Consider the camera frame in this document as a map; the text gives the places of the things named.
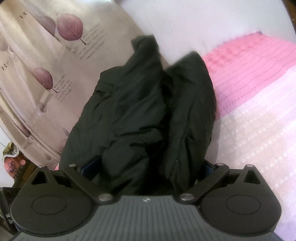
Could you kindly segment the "black garment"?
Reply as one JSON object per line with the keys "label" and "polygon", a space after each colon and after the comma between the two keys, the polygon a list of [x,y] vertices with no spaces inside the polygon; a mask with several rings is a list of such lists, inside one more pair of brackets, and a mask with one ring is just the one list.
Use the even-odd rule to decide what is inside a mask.
{"label": "black garment", "polygon": [[112,194],[179,195],[207,176],[216,119],[206,64],[191,52],[163,68],[153,36],[132,40],[123,66],[101,73],[61,155],[60,169],[101,157],[88,178]]}

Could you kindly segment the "pink white checked bed sheet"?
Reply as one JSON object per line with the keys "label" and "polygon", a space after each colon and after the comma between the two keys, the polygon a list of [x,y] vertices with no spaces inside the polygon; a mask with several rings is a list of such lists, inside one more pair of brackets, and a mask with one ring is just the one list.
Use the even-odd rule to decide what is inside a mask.
{"label": "pink white checked bed sheet", "polygon": [[[216,97],[205,160],[216,170],[179,195],[96,193],[93,213],[66,240],[295,240],[295,44],[262,34],[202,57]],[[113,196],[103,203],[98,193]]]}

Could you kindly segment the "beige leaf print curtain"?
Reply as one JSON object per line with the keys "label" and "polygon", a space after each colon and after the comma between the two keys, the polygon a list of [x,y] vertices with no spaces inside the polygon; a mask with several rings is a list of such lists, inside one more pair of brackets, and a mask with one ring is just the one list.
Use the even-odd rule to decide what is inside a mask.
{"label": "beige leaf print curtain", "polygon": [[1,1],[1,127],[54,169],[100,73],[143,32],[114,1]]}

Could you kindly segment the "colourful bag by wall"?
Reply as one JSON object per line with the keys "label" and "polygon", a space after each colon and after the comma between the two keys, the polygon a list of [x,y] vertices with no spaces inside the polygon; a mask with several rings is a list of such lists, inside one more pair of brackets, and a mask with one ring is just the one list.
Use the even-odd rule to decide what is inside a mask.
{"label": "colourful bag by wall", "polygon": [[3,163],[6,172],[15,182],[14,186],[18,187],[23,186],[37,168],[13,142],[9,142],[3,150]]}

